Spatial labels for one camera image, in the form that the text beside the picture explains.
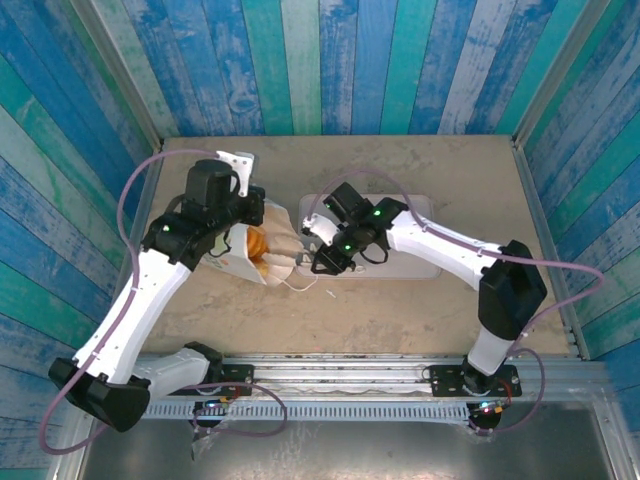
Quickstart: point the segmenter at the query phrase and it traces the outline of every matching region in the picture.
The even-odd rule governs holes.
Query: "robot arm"
[[[169,299],[214,247],[216,238],[236,223],[262,224],[265,193],[249,185],[253,156],[218,155],[216,160],[198,161],[189,170],[185,194],[180,196],[180,212],[166,211],[149,226],[138,257],[136,295],[100,353],[94,352],[122,310],[132,277],[98,330],[73,359],[58,358],[49,370],[51,380],[62,388],[80,365],[95,356],[67,398],[118,431],[135,425],[151,400],[203,380],[219,380],[220,354],[197,343],[187,344],[168,357],[136,363]]]
[[[314,257],[314,273],[339,275],[352,268],[355,255],[375,243],[383,250],[406,252],[431,262],[479,292],[478,317],[482,327],[463,369],[469,389],[485,392],[547,290],[534,266],[496,260],[480,252],[531,258],[529,249],[516,241],[507,246],[482,242],[425,218],[422,221],[429,228],[423,229],[406,204],[384,198],[373,206],[348,183],[338,187],[324,203],[341,224],[335,225],[317,214],[303,221],[306,231],[323,240]],[[455,245],[433,231],[473,245],[478,253]]]

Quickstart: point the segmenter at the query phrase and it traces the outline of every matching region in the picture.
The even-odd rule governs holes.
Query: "metal floor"
[[[503,422],[515,421],[527,408],[514,405]],[[237,426],[259,431],[273,424]],[[110,431],[85,456],[81,478],[613,478],[597,422],[583,403],[546,404],[525,428],[491,440],[442,424],[291,422],[285,432],[267,439],[219,435],[193,461],[192,436],[191,426],[177,420],[145,420],[125,434]]]

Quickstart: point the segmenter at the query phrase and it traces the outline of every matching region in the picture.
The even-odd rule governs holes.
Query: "white bracket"
[[[246,197],[249,191],[249,179],[251,178],[251,172],[253,171],[253,165],[256,162],[256,157],[252,153],[246,152],[236,152],[233,154],[218,150],[216,153],[218,154],[218,160],[230,165],[231,168],[233,168],[233,171],[238,174],[238,178],[240,179],[240,190],[238,195]]]

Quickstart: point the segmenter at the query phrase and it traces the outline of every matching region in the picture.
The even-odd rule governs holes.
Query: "cable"
[[[240,435],[243,437],[265,438],[265,437],[271,437],[273,435],[277,435],[282,431],[284,431],[285,428],[287,428],[287,421],[289,418],[288,412],[287,412],[287,406],[284,404],[284,402],[280,397],[278,397],[271,390],[264,388],[261,385],[255,385],[253,383],[245,383],[245,382],[218,382],[218,383],[205,383],[203,385],[192,385],[190,387],[184,387],[184,388],[187,390],[190,390],[190,389],[197,390],[199,388],[216,388],[216,387],[236,387],[236,388],[247,387],[247,388],[255,388],[257,390],[260,390],[262,393],[266,393],[271,398],[273,398],[276,402],[278,402],[278,405],[280,405],[280,408],[282,410],[283,417],[282,417],[282,421],[276,428],[266,432],[247,432],[246,430],[236,430],[233,428],[218,428],[218,427],[211,428],[210,429],[211,432],[228,433],[230,435]],[[198,421],[198,417],[203,413],[205,413],[207,410],[209,410],[209,408],[205,407],[195,412],[193,416],[193,420],[191,422],[196,429],[198,428],[196,424],[196,422]]]
[[[371,260],[369,257],[367,257],[364,254],[364,252],[360,252],[360,256],[364,258],[367,262],[369,262],[371,265],[383,265],[387,263],[387,260],[389,260],[389,250],[386,250],[384,248],[381,248],[380,250],[384,252],[384,258],[382,260]]]
[[[516,423],[514,423],[513,425],[509,425],[508,427],[484,429],[484,428],[478,427],[475,423],[473,423],[471,419],[469,419],[469,425],[471,426],[471,428],[473,428],[476,431],[476,433],[483,433],[486,435],[491,434],[493,432],[506,433],[506,432],[515,430],[516,428],[522,427],[533,418],[533,416],[536,414],[536,412],[540,408],[540,405],[542,404],[542,397],[544,397],[544,391],[547,386],[547,377],[544,371],[544,364],[542,363],[542,358],[540,358],[540,355],[538,355],[533,349],[527,348],[527,347],[519,348],[513,353],[515,355],[518,355],[520,353],[528,353],[532,355],[538,362],[538,366],[540,367],[540,391],[538,392],[538,397],[536,398],[536,401],[534,402],[531,410],[529,410],[529,413],[527,413],[524,417],[522,417]]]
[[[140,282],[140,262],[138,260],[138,251],[136,246],[131,242],[131,240],[127,236],[127,232],[124,228],[124,202],[125,202],[125,199],[127,198],[127,195],[129,194],[129,190],[131,189],[131,186],[133,185],[133,182],[135,181],[135,179],[138,178],[138,175],[140,175],[140,173],[142,173],[142,171],[145,168],[147,168],[149,165],[151,165],[153,162],[157,162],[158,160],[161,160],[165,157],[171,157],[174,155],[186,155],[186,154],[206,155],[207,157],[210,157],[213,159],[219,158],[216,152],[209,152],[207,150],[199,150],[199,149],[193,149],[193,148],[157,153],[155,155],[150,156],[149,158],[144,160],[140,165],[136,167],[136,169],[133,171],[133,173],[125,183],[124,188],[122,189],[122,193],[120,194],[120,199],[118,200],[118,207],[116,210],[116,223],[118,225],[118,232],[120,233],[120,238],[122,238],[122,241],[127,246],[129,255],[131,256],[131,266],[132,266],[131,289],[129,290],[129,294],[127,295],[127,298],[125,299],[122,309],[120,309],[120,312],[118,313],[115,321],[109,327],[104,337],[100,339],[100,341],[96,345],[96,348],[92,352],[91,356],[87,359],[86,362],[84,362],[83,365],[80,366],[78,371],[75,373],[75,375],[73,375],[73,377],[71,377],[71,379],[67,382],[67,384],[60,389],[58,394],[54,397],[53,401],[45,411],[45,414],[42,418],[42,422],[40,423],[40,429],[38,431],[38,443],[40,444],[40,448],[44,452],[50,455],[66,455],[68,453],[72,453],[72,452],[75,452],[76,450],[84,448],[87,445],[89,445],[94,439],[96,439],[99,435],[104,433],[105,430],[108,428],[108,425],[106,424],[101,425],[88,438],[81,441],[80,443],[77,443],[76,445],[72,445],[71,447],[53,448],[47,443],[47,425],[51,420],[51,416],[53,415],[53,412],[55,411],[57,406],[60,404],[60,402],[64,400],[65,396],[71,391],[71,389],[75,386],[75,384],[78,383],[82,375],[84,375],[84,373],[91,366],[94,359],[98,356],[98,354],[100,353],[102,348],[105,346],[109,338],[111,338],[111,335],[113,335],[113,332],[116,331],[116,329],[122,322],[122,319],[125,317],[125,315],[129,311],[129,308],[133,303],[133,299],[136,296],[136,291],[138,290],[138,285]]]
[[[355,176],[355,175],[362,175],[362,174],[371,174],[371,175],[377,175],[381,178],[384,178],[385,180],[387,180],[388,182],[390,182],[391,184],[393,184],[399,191],[400,194],[402,195],[402,197],[404,198],[404,201],[406,202],[407,206],[409,207],[409,211],[411,212],[411,216],[414,218],[414,220],[416,221],[416,223],[422,228],[422,230],[424,232],[429,232],[432,235],[435,235],[436,237],[442,239],[442,240],[446,240],[454,245],[457,245],[458,247],[462,247],[465,248],[469,251],[472,251],[474,253],[476,253],[478,256],[482,256],[482,255],[486,255],[487,257],[491,257],[491,258],[495,258],[496,260],[502,260],[504,262],[512,262],[512,263],[519,263],[522,265],[536,265],[536,266],[542,266],[542,267],[552,267],[552,268],[566,268],[566,269],[570,269],[570,270],[578,270],[578,271],[582,271],[582,272],[586,272],[586,273],[590,273],[592,275],[594,275],[597,278],[596,283],[591,286],[590,288],[588,288],[587,290],[584,290],[572,297],[569,297],[565,300],[562,300],[560,302],[556,302],[555,304],[543,309],[542,311],[538,312],[536,315],[533,316],[533,318],[531,318],[531,320],[529,320],[529,322],[527,323],[527,325],[525,326],[525,328],[522,330],[522,332],[520,333],[520,336],[516,339],[516,341],[513,343],[513,345],[511,345],[511,348],[509,349],[509,354],[513,354],[513,352],[516,350],[517,346],[520,344],[520,342],[522,341],[522,339],[524,337],[527,336],[527,332],[529,330],[531,330],[539,321],[541,318],[543,318],[545,315],[558,310],[564,306],[570,305],[574,302],[577,302],[578,300],[581,300],[585,297],[588,297],[589,295],[594,294],[596,291],[598,291],[600,288],[602,288],[602,285],[604,284],[604,275],[601,271],[589,267],[587,265],[581,265],[581,264],[577,264],[577,263],[568,263],[568,262],[557,262],[557,261],[552,261],[552,260],[537,260],[537,259],[532,259],[532,258],[522,258],[522,257],[514,257],[511,255],[504,255],[501,253],[495,253],[495,252],[490,252],[490,251],[486,251],[486,250],[482,250],[482,249],[478,249],[478,247],[476,247],[475,245],[470,245],[462,240],[458,240],[457,238],[453,238],[450,237],[449,235],[447,235],[446,233],[442,233],[438,230],[434,230],[433,228],[431,228],[428,223],[425,221],[424,218],[422,218],[422,216],[420,216],[420,214],[418,214],[418,212],[416,211],[413,202],[411,201],[411,198],[409,197],[409,194],[407,193],[407,191],[404,189],[404,187],[397,182],[396,180],[394,180],[390,175],[388,175],[386,172],[382,171],[382,170],[378,170],[377,168],[359,168],[356,170],[352,170],[346,173],[343,173],[341,175],[338,175],[336,178],[334,178],[333,180],[331,180],[327,185],[325,185],[325,187],[322,189],[322,191],[320,193],[318,193],[316,195],[316,197],[313,199],[313,202],[311,202],[311,206],[309,207],[309,211],[307,212],[307,219],[311,219],[311,215],[313,214],[313,212],[315,211],[316,205],[318,204],[318,202],[320,201],[320,198],[322,197],[322,195],[326,194],[329,192],[329,190],[334,187],[338,182],[341,182],[342,180],[344,180],[345,178],[351,177],[351,176]]]

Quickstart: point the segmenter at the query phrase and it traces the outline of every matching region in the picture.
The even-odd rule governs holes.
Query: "wooden wall panel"
[[[511,134],[587,3],[91,1],[161,136]]]
[[[640,2],[613,0],[525,145],[559,257],[603,271],[575,306],[640,431]],[[570,293],[593,276],[566,271]]]
[[[33,480],[51,461],[37,440],[49,366],[108,311],[125,253],[117,199],[152,149],[69,0],[2,2],[0,84],[0,478]]]

